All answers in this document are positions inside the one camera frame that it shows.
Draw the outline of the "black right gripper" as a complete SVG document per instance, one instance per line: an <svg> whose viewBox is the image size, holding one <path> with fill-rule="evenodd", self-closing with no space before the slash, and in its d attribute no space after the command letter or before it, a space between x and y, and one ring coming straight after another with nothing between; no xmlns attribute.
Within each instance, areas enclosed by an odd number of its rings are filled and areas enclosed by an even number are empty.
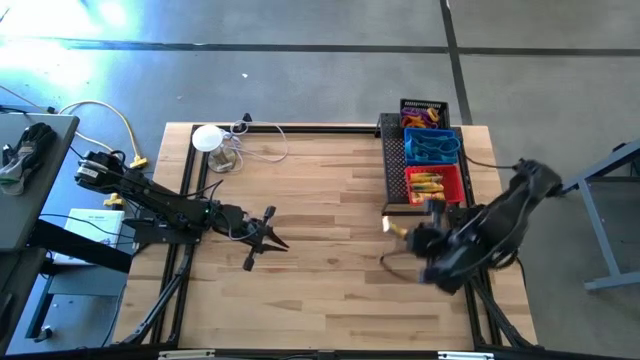
<svg viewBox="0 0 640 360"><path fill-rule="evenodd" d="M404 241L400 249L426 260L426 266L420 273L420 281L425 284L455 284L452 280L453 247L449 232L442 227L446 206L444 200L428 200L426 207L432 215L432 222L421 222L415 229L400 229L403 240L412 237L412 241Z"/></svg>

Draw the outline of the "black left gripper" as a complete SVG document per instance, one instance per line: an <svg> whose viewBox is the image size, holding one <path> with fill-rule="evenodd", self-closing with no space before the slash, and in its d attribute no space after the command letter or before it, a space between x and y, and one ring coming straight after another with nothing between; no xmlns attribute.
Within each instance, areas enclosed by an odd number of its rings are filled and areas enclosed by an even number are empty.
<svg viewBox="0 0 640 360"><path fill-rule="evenodd" d="M242 266L245 271L253 270L255 257L258 254L270 251L288 251L289 246L275 234L270 225L270 220L276 212L274 206L268 206L262 218L246 217L245 212L235 205L223 204L219 210L219 214L227 223L228 238L250 247L249 254ZM279 246L265 243L265 237Z"/></svg>

